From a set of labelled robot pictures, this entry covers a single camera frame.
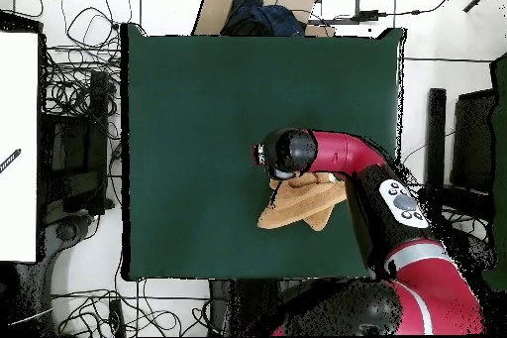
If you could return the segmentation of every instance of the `cardboard box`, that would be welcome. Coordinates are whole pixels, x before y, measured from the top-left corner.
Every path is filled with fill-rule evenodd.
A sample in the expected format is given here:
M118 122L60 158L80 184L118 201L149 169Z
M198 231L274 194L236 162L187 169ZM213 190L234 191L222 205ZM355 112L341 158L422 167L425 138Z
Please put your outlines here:
M262 0L264 5L278 4L294 13L295 18L308 23L315 0ZM227 23L233 0L202 0L192 35L220 35ZM324 26L307 26L305 36L332 37L335 29Z

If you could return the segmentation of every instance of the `tan cloth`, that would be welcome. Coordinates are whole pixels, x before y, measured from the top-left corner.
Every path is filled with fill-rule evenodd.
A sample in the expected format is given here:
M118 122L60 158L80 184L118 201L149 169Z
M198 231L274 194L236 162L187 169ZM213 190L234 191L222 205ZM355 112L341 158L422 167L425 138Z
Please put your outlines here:
M330 182L328 173L304 173L282 182L274 201L270 201L258 218L257 226L274 229L304 220L313 230L324 229L335 204L347 199L344 182ZM279 181L271 180L271 189Z

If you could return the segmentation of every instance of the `green table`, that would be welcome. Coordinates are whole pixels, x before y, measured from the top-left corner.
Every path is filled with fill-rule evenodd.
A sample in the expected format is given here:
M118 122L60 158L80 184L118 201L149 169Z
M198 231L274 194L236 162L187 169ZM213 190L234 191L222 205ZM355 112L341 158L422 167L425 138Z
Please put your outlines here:
M402 37L145 37L122 27L124 276L365 276L345 203L322 232L256 227L271 190L252 148L294 126L361 134L394 153Z

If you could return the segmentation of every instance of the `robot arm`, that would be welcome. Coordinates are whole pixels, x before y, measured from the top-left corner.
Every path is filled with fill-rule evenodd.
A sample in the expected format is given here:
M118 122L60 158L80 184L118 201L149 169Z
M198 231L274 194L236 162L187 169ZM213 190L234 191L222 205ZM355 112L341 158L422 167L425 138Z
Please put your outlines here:
M254 158L275 179L306 171L342 177L364 264L379 278L386 277L384 261L395 248L421 239L436 241L417 202L383 156L361 138L286 128L255 146Z
M363 335L360 330L369 325L379 333L392 329L397 334L481 332L477 300L433 235L417 201L384 158L361 138L282 129L254 147L254 159L279 180L306 171L343 177L359 249L373 277L342 283L333 296L316 290L304 312L287 306L291 313L276 332L294 334L295 321L308 322L309 312L320 310L319 317L330 308L342 324L335 326L334 335ZM357 297L348 296L350 292ZM372 311L377 313L374 318L368 316Z

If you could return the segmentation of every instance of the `floor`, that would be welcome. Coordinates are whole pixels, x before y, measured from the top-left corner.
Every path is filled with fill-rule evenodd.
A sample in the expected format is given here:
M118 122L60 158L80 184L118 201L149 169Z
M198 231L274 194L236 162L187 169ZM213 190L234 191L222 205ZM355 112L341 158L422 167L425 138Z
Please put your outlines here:
M414 9L426 10L436 7L442 0L361 0L361 10L379 10L386 13L402 13ZM493 59L507 52L507 0L484 0L469 13L462 9L470 0L449 0L440 9L418 16L388 16L378 22L361 26L339 27L337 35L377 36L386 28L404 27L408 30L404 60L404 114L402 135L402 156L425 144L425 120L428 91L432 87L445 88L448 92L447 132L454 129L454 107L462 93L490 88L489 65ZM38 20L45 25L48 46L71 45L65 36L67 22L86 7L97 7L106 11L105 0L43 0L44 12ZM107 0L118 22L132 22L143 26L149 35L189 35L195 21L201 0ZM13 0L0 0L1 9L12 9ZM317 4L314 13L325 19L351 15L355 0L323 0ZM16 0L16 10L37 15L41 11L39 0ZM83 14L83 20L76 24L75 36L83 36L93 17ZM86 34L87 42L100 42L107 26L100 21L93 23ZM120 129L120 120L114 120ZM449 181L453 136L446 143L446 181ZM407 160L418 181L423 180L422 149ZM115 164L113 174L121 174L121 166ZM116 187L121 183L118 178ZM111 187L108 196L115 199ZM101 219L97 234L77 247L67 250L56 262L52 280L52 294L69 294L80 291L79 297L57 298L53 302L53 315L56 322L66 318L69 312L82 302L82 295L93 289L114 288L114 275L118 267L121 250L122 217L117 207L107 212ZM135 304L136 284L118 280L118 290L125 297L131 297ZM170 310L181 320L183 329L194 322L192 308L202 307L202 300L209 296L206 281L149 280L146 288L153 310ZM140 307L147 308L140 300ZM124 306L126 322L136 319L136 312ZM165 328L174 325L170 315L158 320ZM140 327L147 325L140 320ZM83 325L70 322L67 331L80 331ZM166 331L167 336L178 335L178 327ZM206 329L197 325L186 336L204 336ZM139 336L159 336L153 326L140 331Z

